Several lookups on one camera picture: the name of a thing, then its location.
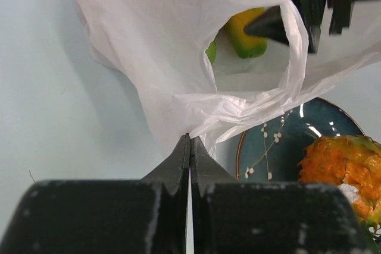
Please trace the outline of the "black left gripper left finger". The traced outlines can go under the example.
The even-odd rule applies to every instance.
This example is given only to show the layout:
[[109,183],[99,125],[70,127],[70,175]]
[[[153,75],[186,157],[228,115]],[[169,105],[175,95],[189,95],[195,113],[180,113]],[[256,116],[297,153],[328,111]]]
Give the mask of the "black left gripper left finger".
[[44,180],[21,198],[2,253],[185,253],[191,140],[139,180]]

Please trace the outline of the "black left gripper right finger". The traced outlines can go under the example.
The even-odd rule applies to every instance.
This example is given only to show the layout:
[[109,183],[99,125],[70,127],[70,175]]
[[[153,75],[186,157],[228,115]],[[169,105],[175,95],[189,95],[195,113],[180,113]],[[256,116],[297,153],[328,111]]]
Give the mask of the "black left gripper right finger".
[[195,253],[371,253],[342,192],[329,184],[241,183],[190,141]]

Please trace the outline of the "fake yellow green mango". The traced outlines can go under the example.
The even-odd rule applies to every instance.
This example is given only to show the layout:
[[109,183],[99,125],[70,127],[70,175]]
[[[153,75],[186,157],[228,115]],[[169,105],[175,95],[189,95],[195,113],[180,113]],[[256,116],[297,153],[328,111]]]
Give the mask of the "fake yellow green mango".
[[267,39],[248,36],[244,28],[258,18],[265,11],[264,8],[252,8],[232,16],[224,25],[224,29],[237,56],[242,59],[262,56],[267,49]]

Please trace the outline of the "white plastic bag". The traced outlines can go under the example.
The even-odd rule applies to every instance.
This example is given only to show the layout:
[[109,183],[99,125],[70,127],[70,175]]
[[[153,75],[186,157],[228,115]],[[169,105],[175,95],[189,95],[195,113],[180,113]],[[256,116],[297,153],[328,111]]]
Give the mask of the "white plastic bag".
[[[291,0],[76,0],[90,53],[135,85],[149,129],[169,155],[179,137],[216,144],[284,114],[380,61],[380,2],[354,5],[342,36],[323,33],[318,53]],[[227,40],[205,50],[236,13],[279,5],[289,46],[237,58]]]

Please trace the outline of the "fake pineapple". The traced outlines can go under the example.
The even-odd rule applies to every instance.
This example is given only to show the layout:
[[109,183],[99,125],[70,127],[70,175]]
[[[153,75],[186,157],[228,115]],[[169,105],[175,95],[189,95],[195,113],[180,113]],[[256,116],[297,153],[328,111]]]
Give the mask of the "fake pineapple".
[[305,148],[298,166],[298,181],[339,188],[371,249],[380,253],[380,143],[368,136],[322,136]]

